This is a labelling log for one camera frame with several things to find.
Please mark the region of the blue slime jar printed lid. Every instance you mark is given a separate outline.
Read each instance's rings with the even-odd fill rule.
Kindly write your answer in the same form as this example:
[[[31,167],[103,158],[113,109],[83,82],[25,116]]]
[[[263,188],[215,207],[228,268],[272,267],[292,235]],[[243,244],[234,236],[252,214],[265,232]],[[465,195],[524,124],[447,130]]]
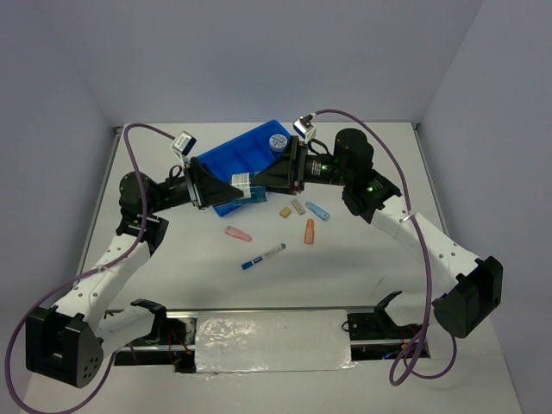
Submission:
[[[289,142],[289,138],[283,134],[271,135],[268,139],[268,145],[271,151],[282,153],[285,151]]]

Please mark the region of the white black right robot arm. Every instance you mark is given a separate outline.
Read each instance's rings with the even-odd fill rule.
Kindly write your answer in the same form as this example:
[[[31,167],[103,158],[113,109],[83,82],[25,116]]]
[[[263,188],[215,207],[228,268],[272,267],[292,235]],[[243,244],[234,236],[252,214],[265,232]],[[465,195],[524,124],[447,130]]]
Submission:
[[[340,130],[333,151],[323,154],[297,136],[272,135],[268,146],[277,158],[254,176],[256,185],[282,194],[297,194],[307,183],[339,185],[352,215],[429,260],[433,313],[453,337],[468,337],[500,305],[503,265],[461,247],[409,207],[405,191],[374,169],[373,147],[362,131]]]

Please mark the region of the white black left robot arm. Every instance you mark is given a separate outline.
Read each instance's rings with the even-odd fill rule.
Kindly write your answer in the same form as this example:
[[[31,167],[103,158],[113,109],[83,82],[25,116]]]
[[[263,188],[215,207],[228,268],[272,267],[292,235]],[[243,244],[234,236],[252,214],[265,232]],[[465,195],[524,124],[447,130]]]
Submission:
[[[168,221],[159,211],[191,203],[199,209],[241,198],[243,192],[215,177],[198,158],[158,184],[142,172],[120,181],[122,219],[94,267],[48,308],[37,306],[25,320],[26,367],[50,379],[83,388],[102,361],[128,343],[151,344],[168,336],[166,307],[139,298],[113,317],[106,311],[129,279],[154,255]]]

